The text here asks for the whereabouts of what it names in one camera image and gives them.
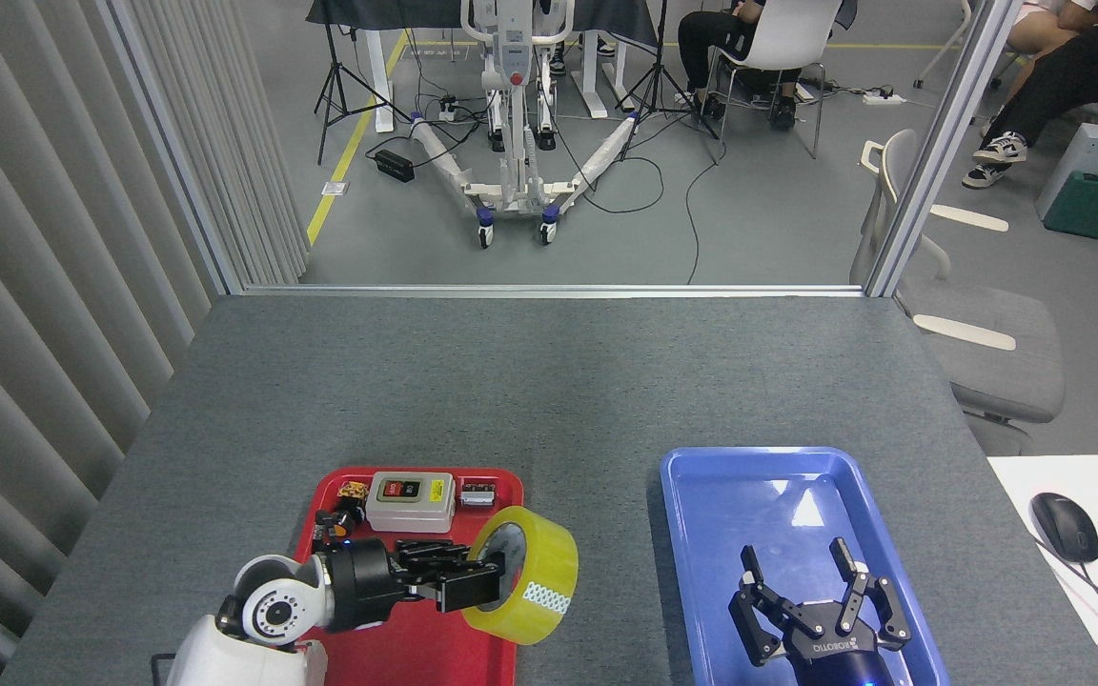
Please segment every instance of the black box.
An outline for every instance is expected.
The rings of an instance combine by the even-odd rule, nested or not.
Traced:
[[[389,153],[388,150],[376,153],[376,168],[397,179],[397,181],[407,183],[414,179],[414,164],[396,153]]]

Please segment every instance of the red tray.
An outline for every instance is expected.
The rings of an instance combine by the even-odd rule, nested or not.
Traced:
[[[336,470],[320,482],[316,495],[304,518],[304,530],[295,560],[311,554],[316,510],[336,505],[336,491],[347,481],[362,481],[370,486],[377,472],[445,472],[461,483],[493,483],[492,508],[461,508],[451,520],[448,533],[395,533],[372,531],[363,524],[354,538],[382,539],[389,550],[397,538],[449,538],[471,544],[481,527],[507,505],[524,504],[524,483],[514,473],[501,469],[391,468],[352,465]],[[372,629],[326,633],[313,630],[306,639],[317,639],[328,653],[328,673],[324,686],[514,686],[516,644],[471,628],[460,612],[440,614],[433,600],[397,603],[386,622]]]

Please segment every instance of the computer mouse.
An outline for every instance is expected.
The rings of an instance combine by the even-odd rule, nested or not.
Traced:
[[[1062,560],[1089,563],[1098,558],[1098,536],[1087,511],[1078,503],[1058,494],[1037,494],[1032,498],[1037,527]]]

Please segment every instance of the black pants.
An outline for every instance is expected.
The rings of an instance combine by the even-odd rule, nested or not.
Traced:
[[[743,58],[753,44],[757,25],[741,22],[731,12],[691,12],[681,19],[675,34],[681,45],[681,61],[688,76],[688,90],[705,88],[710,82],[710,47]],[[794,83],[802,69],[786,69],[782,83]]]
[[[1002,105],[981,144],[1015,131],[1032,145],[1051,119],[1088,103],[1098,103],[1098,26],[1037,60],[1032,76]]]

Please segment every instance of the blue tray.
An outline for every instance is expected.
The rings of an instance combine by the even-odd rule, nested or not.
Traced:
[[[858,463],[836,448],[679,448],[660,465],[663,502],[697,686],[794,686],[785,659],[754,668],[727,604],[740,549],[757,548],[771,588],[794,603],[841,599],[845,585],[828,552],[845,538],[854,560],[897,583],[914,638],[881,651],[898,686],[945,686],[943,661]],[[871,603],[860,617],[879,622]],[[766,629],[774,631],[769,622]]]

